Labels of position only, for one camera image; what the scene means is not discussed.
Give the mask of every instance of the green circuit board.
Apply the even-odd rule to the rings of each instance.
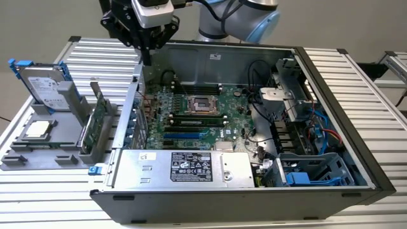
[[[151,106],[147,109],[148,117],[148,140],[147,149],[166,149],[164,141],[174,141],[174,148],[214,150],[218,141],[231,141],[235,152],[254,152],[257,146],[246,141],[242,135],[242,129],[249,133],[254,128],[254,122],[250,113],[247,113],[247,97],[237,97],[234,92],[242,92],[235,86],[223,86],[221,95],[214,95],[217,99],[217,109],[219,115],[226,115],[227,123],[225,127],[201,127],[202,139],[168,139],[164,138],[166,127],[171,127],[168,115],[189,114],[189,97],[193,94],[174,94],[168,87],[148,85],[147,98]]]

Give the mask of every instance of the hard drive label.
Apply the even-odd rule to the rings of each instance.
[[[213,182],[211,153],[172,153],[170,178],[174,182]]]
[[[58,92],[58,83],[47,77],[30,77],[30,83],[44,105],[55,110],[70,109],[64,96]]]

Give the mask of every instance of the metal case panel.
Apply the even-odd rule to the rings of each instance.
[[[119,223],[181,223],[325,219],[369,198],[341,191],[91,192]]]

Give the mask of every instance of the cpu socket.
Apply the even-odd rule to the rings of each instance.
[[[219,114],[217,107],[218,98],[215,96],[194,95],[189,96],[189,113],[202,115]]]

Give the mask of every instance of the blue latch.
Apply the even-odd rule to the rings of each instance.
[[[88,175],[90,176],[99,176],[99,175],[102,175],[102,169],[103,169],[103,167],[98,167],[98,166],[90,167]]]
[[[20,60],[15,65],[22,66],[22,67],[30,67],[32,64],[34,64],[34,61]]]
[[[15,67],[15,59],[14,59],[14,58],[11,58],[11,59],[8,60],[8,65],[10,65],[10,68],[11,68],[11,70],[12,70],[12,72],[15,73],[18,79],[22,79],[22,75],[20,75],[20,73],[19,73],[16,67]]]
[[[309,174],[305,172],[293,172],[286,175],[289,185],[310,185]]]

